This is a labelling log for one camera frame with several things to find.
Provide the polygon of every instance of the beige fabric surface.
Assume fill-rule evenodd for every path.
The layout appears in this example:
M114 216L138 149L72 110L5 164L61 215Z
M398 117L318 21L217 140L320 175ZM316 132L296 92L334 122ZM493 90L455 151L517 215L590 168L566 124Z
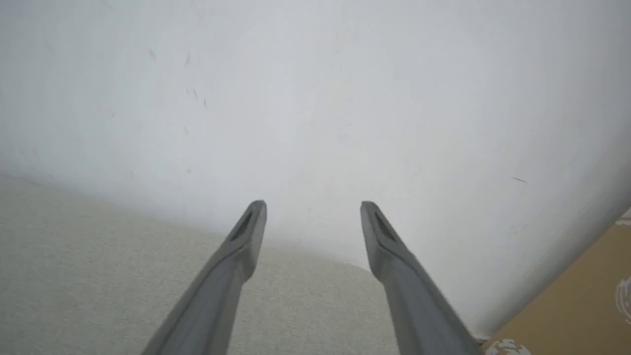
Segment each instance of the beige fabric surface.
M0 354L139 353L222 239L0 178ZM398 350L369 272L264 242L229 353Z

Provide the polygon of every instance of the white wall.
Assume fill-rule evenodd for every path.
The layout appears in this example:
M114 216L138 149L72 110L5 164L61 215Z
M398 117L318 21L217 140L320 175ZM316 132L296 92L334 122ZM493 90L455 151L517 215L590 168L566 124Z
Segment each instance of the white wall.
M366 266L375 200L489 334L631 202L628 1L11 0L0 169Z

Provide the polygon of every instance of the textured fabric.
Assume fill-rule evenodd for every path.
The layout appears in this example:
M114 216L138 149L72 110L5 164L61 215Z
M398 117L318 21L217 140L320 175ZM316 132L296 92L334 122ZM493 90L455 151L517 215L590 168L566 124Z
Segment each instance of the textured fabric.
M0 179L0 354L139 353L222 239ZM264 242L229 354L397 353L370 273Z

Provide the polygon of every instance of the cardboard box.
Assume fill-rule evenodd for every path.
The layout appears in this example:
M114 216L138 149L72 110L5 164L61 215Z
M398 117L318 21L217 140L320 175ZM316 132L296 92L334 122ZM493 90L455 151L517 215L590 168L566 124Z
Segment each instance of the cardboard box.
M486 355L631 354L631 227L607 231L483 349Z

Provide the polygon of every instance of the white circular print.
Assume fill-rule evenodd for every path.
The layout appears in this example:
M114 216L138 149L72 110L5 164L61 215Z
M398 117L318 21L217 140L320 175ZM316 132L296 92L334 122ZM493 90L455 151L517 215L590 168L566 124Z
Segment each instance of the white circular print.
M487 349L486 355L532 355L525 346L512 339L497 340Z
M631 277L620 281L616 288L616 307L625 317L625 321L631 324Z

